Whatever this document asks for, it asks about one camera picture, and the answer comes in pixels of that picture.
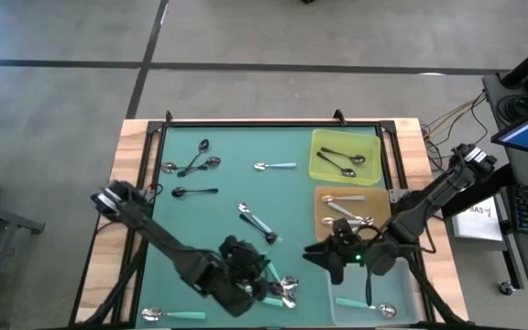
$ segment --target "desk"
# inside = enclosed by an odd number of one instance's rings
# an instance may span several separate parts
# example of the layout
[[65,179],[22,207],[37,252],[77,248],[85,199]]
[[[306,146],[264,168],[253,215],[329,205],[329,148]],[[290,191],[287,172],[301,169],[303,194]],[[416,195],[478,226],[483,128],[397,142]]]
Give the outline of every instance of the desk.
[[[367,121],[378,122],[381,119],[348,119],[349,122]],[[396,137],[401,159],[404,165],[406,181],[410,189],[422,189],[433,178],[429,167],[426,151],[419,127],[419,122],[415,118],[396,118],[383,119],[394,123],[396,127]],[[213,123],[229,120],[174,120],[177,123],[189,123],[200,125],[201,123]],[[254,123],[265,122],[264,119],[256,120],[236,120],[236,123]],[[287,124],[297,122],[311,123],[336,123],[336,119],[277,119],[275,121],[286,122]],[[127,120],[120,134],[117,153],[115,155],[114,167],[111,172],[111,180],[125,180],[136,182],[140,160],[142,159],[142,150],[149,126],[148,120]],[[160,135],[152,137],[152,143],[149,148],[148,163],[145,168],[146,177],[144,185],[151,182],[154,162],[157,157],[158,141]],[[388,135],[384,138],[385,142],[390,142]],[[392,152],[391,143],[385,143],[385,149],[388,155],[389,172],[392,177],[392,186],[398,187],[398,173],[395,167],[395,157]],[[106,222],[105,219],[99,221],[99,226]],[[467,319],[466,306],[457,278],[457,271],[451,249],[447,239],[447,233],[443,222],[431,221],[430,227],[434,236],[434,242],[437,245],[438,253],[436,255],[424,255],[424,264],[427,276],[432,284],[440,292],[444,300],[450,305],[456,314]],[[79,322],[90,316],[94,310],[103,301],[119,276],[122,257],[124,254],[124,245],[126,242],[127,230],[120,224],[110,225],[99,235],[96,236],[92,243],[91,255],[88,259],[80,295],[77,297],[75,310],[73,311],[73,321]],[[126,289],[125,303],[122,307],[121,320],[128,320],[132,316],[130,309],[132,303],[132,293],[134,280],[128,284]],[[421,300],[421,295],[416,290],[417,300]]]

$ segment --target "teal table surface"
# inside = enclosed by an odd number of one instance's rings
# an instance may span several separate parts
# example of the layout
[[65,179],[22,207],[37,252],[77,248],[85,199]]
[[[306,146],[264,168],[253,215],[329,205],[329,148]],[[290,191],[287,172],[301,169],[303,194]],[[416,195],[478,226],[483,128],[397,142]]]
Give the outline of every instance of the teal table surface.
[[[157,197],[154,219],[183,244],[217,250],[227,236],[246,240],[267,252],[281,277],[292,275],[301,285],[296,289],[297,307],[275,307],[261,302],[240,317],[232,317],[212,298],[202,298],[179,279],[172,263],[150,246],[139,311],[159,307],[163,312],[205,312],[206,320],[162,317],[158,322],[137,318],[138,328],[151,327],[287,327],[332,326],[325,270],[302,258],[303,248],[316,242],[314,233],[314,189],[318,186],[351,186],[309,177],[309,153],[313,130],[318,127],[169,127],[162,162],[186,166],[197,153],[199,142],[208,138],[208,157],[221,158],[213,170],[198,170],[184,178],[159,175],[164,193]],[[373,126],[331,127],[375,136]],[[256,171],[255,162],[296,162],[293,170]],[[218,194],[185,195],[173,198],[175,187],[218,188]],[[385,187],[382,177],[374,187]],[[237,203],[250,210],[282,238],[268,245],[253,226],[239,219]]]

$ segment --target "wooden table frame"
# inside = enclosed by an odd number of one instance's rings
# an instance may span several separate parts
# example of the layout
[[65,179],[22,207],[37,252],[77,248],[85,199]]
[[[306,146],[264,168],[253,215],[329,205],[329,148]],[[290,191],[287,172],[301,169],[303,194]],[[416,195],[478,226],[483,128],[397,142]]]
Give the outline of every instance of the wooden table frame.
[[[389,189],[420,190],[432,181],[423,136],[416,118],[350,118],[347,121],[336,113],[333,119],[172,119],[167,114],[165,121],[127,120],[120,134],[115,162],[110,180],[135,182],[143,188],[156,182],[159,175],[163,142],[168,126],[173,127],[258,127],[258,126],[325,126],[340,125],[374,126],[386,152],[382,152],[384,180]],[[98,227],[107,223],[100,217]],[[437,254],[417,254],[417,261],[430,282],[435,286],[453,311],[467,319],[466,306],[457,278],[457,271],[447,239],[445,224],[430,221],[429,226],[437,245]],[[98,308],[116,284],[132,256],[140,251],[145,261],[148,243],[121,224],[110,225],[92,240],[90,254],[83,271],[81,285],[75,300],[70,325],[87,319]],[[138,296],[143,277],[143,265],[126,286],[123,296],[118,298],[116,308],[104,322],[133,326],[138,310]],[[426,302],[426,296],[415,286],[418,302]],[[440,320],[430,303],[423,305],[424,319]]]

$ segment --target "gray floor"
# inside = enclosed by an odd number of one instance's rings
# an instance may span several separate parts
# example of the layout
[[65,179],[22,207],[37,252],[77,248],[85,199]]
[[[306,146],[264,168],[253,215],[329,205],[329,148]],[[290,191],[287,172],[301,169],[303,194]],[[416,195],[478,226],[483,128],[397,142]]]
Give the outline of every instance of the gray floor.
[[[142,61],[159,0],[0,0],[0,59]],[[528,55],[523,0],[172,0],[154,61],[510,68]],[[66,325],[138,70],[0,67],[0,205],[47,222],[0,277],[0,325]],[[474,98],[478,76],[150,71],[138,118],[417,116]],[[486,104],[476,115],[494,132]],[[442,147],[475,141],[470,115]],[[506,161],[502,148],[480,146]],[[470,318],[528,328],[500,296],[500,252],[452,241]]]

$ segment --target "black spoon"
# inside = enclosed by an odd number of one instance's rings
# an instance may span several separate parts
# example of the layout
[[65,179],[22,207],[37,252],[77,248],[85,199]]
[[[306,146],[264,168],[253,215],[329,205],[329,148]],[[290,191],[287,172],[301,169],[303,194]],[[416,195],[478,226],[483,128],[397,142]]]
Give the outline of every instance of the black spoon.
[[239,218],[253,225],[258,231],[262,232],[262,234],[264,234],[264,239],[266,239],[266,242],[270,245],[274,244],[274,242],[276,242],[276,239],[279,237],[275,233],[268,233],[266,230],[264,230],[264,228],[254,224],[245,214],[240,214]]
[[331,161],[329,158],[327,158],[324,154],[321,153],[321,151],[317,151],[317,156],[319,156],[321,159],[327,160],[330,163],[336,165],[341,170],[341,175],[347,176],[348,178],[355,178],[356,173],[352,169],[344,169],[341,166],[335,164],[333,161]]
[[209,140],[208,139],[204,139],[202,140],[200,143],[199,143],[199,153],[197,154],[197,156],[195,156],[192,160],[191,160],[191,164],[189,164],[189,166],[187,166],[187,168],[183,171],[180,171],[177,175],[180,176],[180,177],[183,177],[186,175],[186,171],[188,171],[194,164],[194,162],[199,158],[199,156],[201,156],[202,153],[205,153],[207,150],[209,149]]
[[[176,170],[187,170],[187,168],[180,168],[178,166],[176,166],[174,163],[171,163],[171,162],[165,162],[165,163],[162,163],[162,165],[160,165],[160,169],[165,172],[165,173],[173,173],[175,172]],[[202,170],[202,171],[206,171],[207,168],[202,168],[201,166],[199,166],[199,168],[193,168],[193,169],[197,169],[197,170]]]
[[202,190],[186,190],[182,187],[176,187],[172,189],[172,197],[182,197],[186,193],[219,193],[219,189],[217,188],[211,188],[211,189],[202,189]]
[[337,151],[333,151],[331,149],[328,149],[326,147],[321,147],[321,151],[323,152],[328,152],[328,153],[332,153],[334,155],[339,155],[339,156],[344,156],[344,157],[348,157],[349,160],[354,163],[355,165],[358,165],[358,164],[361,164],[363,162],[366,161],[366,157],[362,156],[362,155],[354,155],[354,156],[348,156],[344,153],[341,153],[341,152],[337,152]]
[[221,164],[221,159],[219,157],[209,157],[205,161],[205,163],[203,163],[203,165],[187,169],[185,171],[180,172],[177,175],[180,176],[180,177],[183,177],[183,176],[185,176],[185,175],[187,175],[187,174],[189,174],[189,173],[191,173],[193,171],[197,171],[197,170],[207,171],[207,170],[209,170],[210,167],[214,168],[214,167],[217,167],[219,164]]

